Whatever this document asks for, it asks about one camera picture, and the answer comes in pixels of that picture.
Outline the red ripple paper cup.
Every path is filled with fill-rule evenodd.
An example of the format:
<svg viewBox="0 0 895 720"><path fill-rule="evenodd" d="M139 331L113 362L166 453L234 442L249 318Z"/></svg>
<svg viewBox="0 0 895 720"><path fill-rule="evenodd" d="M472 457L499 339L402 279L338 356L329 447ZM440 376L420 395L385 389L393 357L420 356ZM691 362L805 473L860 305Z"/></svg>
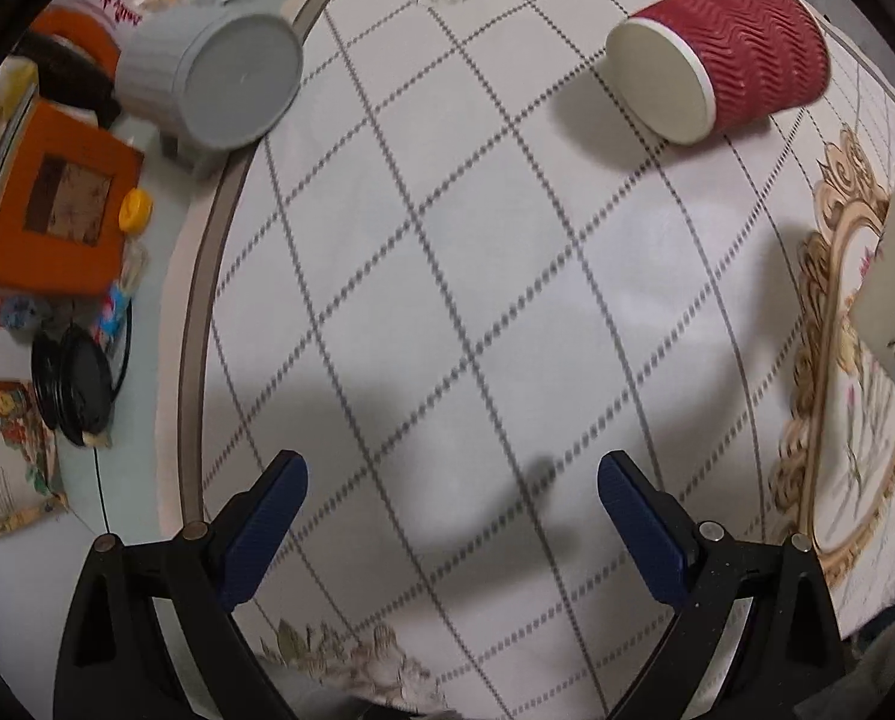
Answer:
<svg viewBox="0 0 895 720"><path fill-rule="evenodd" d="M822 98L827 41L802 0L659 0L605 41L616 93L676 145Z"/></svg>

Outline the colourful printed snack bag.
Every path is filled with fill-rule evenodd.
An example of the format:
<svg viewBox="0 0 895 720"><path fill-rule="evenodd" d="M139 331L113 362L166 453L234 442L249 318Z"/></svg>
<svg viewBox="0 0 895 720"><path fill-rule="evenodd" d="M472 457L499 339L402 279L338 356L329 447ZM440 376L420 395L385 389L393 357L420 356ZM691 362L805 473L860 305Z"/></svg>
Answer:
<svg viewBox="0 0 895 720"><path fill-rule="evenodd" d="M68 509L55 434L25 380L0 380L0 538Z"/></svg>

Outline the floral patterned tablecloth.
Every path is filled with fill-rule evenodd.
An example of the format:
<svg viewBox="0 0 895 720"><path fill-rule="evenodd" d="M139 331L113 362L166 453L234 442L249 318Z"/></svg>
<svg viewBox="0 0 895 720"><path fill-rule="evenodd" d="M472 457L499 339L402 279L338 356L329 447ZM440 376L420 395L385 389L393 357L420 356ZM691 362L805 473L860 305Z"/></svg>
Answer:
<svg viewBox="0 0 895 720"><path fill-rule="evenodd" d="M669 622L598 502L621 449L738 538L809 535L843 632L895 600L895 387L848 312L895 91L696 148L605 70L657 0L315 0L306 71L219 190L184 511L281 450L309 491L234 614L291 704L602 718Z"/></svg>

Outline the yellow bottle cap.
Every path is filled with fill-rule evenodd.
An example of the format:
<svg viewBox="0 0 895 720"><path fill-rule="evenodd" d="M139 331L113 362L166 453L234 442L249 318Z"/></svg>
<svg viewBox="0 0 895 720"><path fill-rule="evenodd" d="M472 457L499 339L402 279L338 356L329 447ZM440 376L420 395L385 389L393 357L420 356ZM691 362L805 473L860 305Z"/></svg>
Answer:
<svg viewBox="0 0 895 720"><path fill-rule="evenodd" d="M118 229L130 238L141 236L151 221L153 206L152 197L144 188L128 190L118 210Z"/></svg>

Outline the orange box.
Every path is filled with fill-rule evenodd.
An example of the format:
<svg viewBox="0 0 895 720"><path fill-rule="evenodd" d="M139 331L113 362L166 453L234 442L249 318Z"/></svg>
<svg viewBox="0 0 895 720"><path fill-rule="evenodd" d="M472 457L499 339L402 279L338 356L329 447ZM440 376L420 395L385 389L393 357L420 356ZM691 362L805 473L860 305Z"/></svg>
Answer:
<svg viewBox="0 0 895 720"><path fill-rule="evenodd" d="M145 154L35 98L0 158L0 294L99 298L122 270L118 210Z"/></svg>

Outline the grey ribbed trash bin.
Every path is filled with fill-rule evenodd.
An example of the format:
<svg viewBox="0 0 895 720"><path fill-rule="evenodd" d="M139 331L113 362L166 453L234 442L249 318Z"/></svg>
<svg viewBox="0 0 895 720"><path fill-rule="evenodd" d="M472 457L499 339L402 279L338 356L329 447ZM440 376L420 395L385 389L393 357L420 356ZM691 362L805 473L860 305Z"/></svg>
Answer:
<svg viewBox="0 0 895 720"><path fill-rule="evenodd" d="M231 151L275 127L303 68L303 43L275 11L177 5L139 21L113 94L125 112L180 142Z"/></svg>

